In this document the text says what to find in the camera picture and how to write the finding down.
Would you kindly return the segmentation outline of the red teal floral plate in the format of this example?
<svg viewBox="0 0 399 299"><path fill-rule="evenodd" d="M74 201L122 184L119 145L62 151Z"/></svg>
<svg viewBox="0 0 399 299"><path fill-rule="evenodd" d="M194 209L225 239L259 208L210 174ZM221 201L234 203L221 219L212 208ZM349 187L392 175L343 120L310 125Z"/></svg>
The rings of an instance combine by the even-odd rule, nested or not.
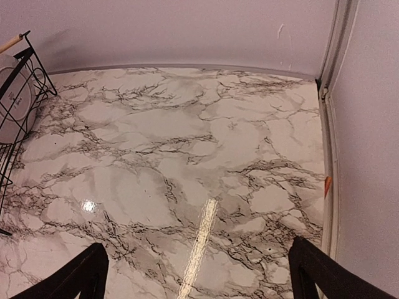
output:
<svg viewBox="0 0 399 299"><path fill-rule="evenodd" d="M30 71L23 67L1 97L1 144L21 141L33 127L36 93Z"/></svg>

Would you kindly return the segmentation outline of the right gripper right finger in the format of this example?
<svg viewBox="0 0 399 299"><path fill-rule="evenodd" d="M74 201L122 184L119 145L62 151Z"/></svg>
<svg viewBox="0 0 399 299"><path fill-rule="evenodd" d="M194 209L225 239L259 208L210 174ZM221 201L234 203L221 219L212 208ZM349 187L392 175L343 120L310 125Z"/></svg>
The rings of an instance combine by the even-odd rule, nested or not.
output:
<svg viewBox="0 0 399 299"><path fill-rule="evenodd" d="M344 269L307 239L295 237L289 250L294 298L393 298Z"/></svg>

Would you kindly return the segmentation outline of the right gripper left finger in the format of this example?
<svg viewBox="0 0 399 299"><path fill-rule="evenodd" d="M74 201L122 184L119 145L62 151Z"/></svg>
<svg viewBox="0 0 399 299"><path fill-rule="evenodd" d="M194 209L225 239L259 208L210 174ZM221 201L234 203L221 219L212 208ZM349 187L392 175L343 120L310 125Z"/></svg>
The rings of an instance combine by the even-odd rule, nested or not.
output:
<svg viewBox="0 0 399 299"><path fill-rule="evenodd" d="M14 298L104 298L108 255L93 243L51 276Z"/></svg>

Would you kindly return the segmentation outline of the black wire dish rack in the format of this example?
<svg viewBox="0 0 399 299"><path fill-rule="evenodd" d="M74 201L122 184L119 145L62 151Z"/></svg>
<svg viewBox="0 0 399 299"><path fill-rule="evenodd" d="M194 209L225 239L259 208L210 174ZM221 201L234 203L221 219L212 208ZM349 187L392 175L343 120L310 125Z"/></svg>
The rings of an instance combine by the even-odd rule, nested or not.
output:
<svg viewBox="0 0 399 299"><path fill-rule="evenodd" d="M28 35L18 34L1 46L1 203L13 184L11 172L44 100L57 96Z"/></svg>

